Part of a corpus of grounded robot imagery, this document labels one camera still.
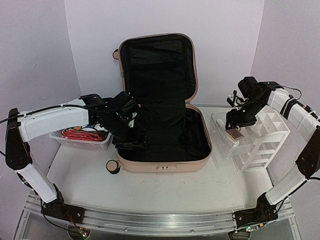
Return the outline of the white perforated plastic basket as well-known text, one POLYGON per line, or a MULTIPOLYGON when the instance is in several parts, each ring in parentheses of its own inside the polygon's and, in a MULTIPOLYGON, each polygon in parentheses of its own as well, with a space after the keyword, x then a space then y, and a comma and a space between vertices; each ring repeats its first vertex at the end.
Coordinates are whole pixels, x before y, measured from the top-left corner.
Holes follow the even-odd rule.
POLYGON ((65 128, 51 132, 49 136, 62 146, 93 151, 106 151, 112 137, 99 124, 65 128))

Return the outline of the white desktop drawer organizer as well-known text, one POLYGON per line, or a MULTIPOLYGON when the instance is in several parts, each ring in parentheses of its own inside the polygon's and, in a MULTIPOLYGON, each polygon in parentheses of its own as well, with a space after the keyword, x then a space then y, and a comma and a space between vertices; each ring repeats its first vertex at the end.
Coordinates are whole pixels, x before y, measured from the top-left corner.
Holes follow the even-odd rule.
POLYGON ((265 169, 286 141, 290 129, 279 113, 265 106, 256 123, 242 127, 244 138, 232 147, 231 157, 239 172, 265 169))

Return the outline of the dark brown pouch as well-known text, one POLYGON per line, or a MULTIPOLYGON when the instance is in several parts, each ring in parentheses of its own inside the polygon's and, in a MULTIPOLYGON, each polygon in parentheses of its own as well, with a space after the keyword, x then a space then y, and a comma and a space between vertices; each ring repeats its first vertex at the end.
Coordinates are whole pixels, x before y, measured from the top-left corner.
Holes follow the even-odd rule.
POLYGON ((243 139, 245 136, 237 129, 228 129, 226 133, 234 140, 238 141, 243 139))

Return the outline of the red patterned cloth item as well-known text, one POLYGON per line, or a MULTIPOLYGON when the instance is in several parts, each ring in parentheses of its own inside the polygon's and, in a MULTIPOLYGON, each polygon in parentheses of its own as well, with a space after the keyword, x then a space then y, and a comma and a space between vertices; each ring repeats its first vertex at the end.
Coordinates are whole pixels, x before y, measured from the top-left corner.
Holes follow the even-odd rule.
POLYGON ((65 129, 61 131, 62 137, 68 140, 90 141, 90 142, 102 142, 107 136, 106 131, 81 131, 74 129, 65 129))

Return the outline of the clear plastic organizer drawer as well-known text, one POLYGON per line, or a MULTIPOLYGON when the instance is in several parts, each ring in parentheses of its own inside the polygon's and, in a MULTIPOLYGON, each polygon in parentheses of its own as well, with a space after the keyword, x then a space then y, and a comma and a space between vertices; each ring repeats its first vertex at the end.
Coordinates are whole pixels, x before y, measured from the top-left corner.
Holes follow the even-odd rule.
POLYGON ((225 131, 220 131, 217 128, 216 120, 222 119, 226 125, 226 113, 212 113, 210 116, 210 126, 214 135, 214 141, 221 154, 229 159, 235 155, 249 154, 253 149, 253 142, 250 140, 245 129, 240 132, 244 138, 234 141, 225 131))

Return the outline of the pink hard-shell suitcase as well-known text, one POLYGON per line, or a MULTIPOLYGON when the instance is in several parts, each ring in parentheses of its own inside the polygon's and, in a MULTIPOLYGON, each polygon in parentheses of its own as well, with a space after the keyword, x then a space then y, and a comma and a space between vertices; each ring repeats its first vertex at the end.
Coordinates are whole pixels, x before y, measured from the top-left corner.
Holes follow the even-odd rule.
POLYGON ((138 173, 201 170, 212 153, 202 112, 191 105, 198 92, 195 48, 182 33, 140 36, 113 53, 123 89, 138 106, 133 128, 144 146, 117 149, 119 166, 138 173))

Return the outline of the white t-shirt blue flower print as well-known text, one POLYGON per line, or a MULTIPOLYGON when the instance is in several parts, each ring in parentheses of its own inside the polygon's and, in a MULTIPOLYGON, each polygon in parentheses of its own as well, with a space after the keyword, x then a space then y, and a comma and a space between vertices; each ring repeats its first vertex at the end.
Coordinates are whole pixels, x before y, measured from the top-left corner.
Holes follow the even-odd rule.
POLYGON ((99 124, 96 125, 87 125, 87 126, 75 126, 73 127, 76 131, 84 131, 84 132, 99 132, 99 131, 106 131, 103 127, 99 124))

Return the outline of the white cosmetic tube box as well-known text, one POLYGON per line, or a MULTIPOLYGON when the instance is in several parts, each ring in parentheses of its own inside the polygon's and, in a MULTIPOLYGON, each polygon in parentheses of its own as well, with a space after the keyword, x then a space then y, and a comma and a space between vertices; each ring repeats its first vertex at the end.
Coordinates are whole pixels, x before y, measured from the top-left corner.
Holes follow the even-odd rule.
POLYGON ((217 128, 218 128, 221 132, 223 132, 223 131, 226 130, 226 129, 225 129, 225 123, 224 123, 224 121, 223 121, 221 118, 217 119, 217 120, 215 121, 215 123, 216 123, 217 128))

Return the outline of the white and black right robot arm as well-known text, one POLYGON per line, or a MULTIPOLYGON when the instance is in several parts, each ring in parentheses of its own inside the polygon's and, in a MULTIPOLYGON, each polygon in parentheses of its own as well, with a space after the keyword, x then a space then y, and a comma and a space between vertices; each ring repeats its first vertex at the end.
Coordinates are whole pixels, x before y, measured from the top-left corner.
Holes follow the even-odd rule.
POLYGON ((234 213, 236 220, 271 220, 277 218, 280 203, 299 190, 320 169, 320 117, 308 105, 293 97, 285 86, 275 81, 257 81, 246 76, 238 83, 243 98, 235 93, 228 99, 233 107, 226 114, 225 129, 230 132, 239 128, 251 127, 257 122, 257 114, 266 106, 279 113, 294 131, 284 145, 283 153, 297 159, 292 169, 270 190, 258 197, 256 206, 234 213))

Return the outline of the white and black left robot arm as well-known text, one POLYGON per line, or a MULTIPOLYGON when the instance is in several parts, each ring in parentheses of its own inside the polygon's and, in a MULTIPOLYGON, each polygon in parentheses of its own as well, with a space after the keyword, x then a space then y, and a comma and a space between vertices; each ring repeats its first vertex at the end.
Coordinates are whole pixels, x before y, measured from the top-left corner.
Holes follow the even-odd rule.
POLYGON ((69 207, 59 188, 40 170, 30 142, 59 130, 99 125, 113 136, 117 149, 144 147, 145 131, 133 123, 137 115, 138 103, 125 91, 109 98, 87 94, 67 103, 32 111, 20 112, 13 108, 1 121, 6 123, 5 163, 23 184, 38 194, 46 212, 61 219, 69 207))

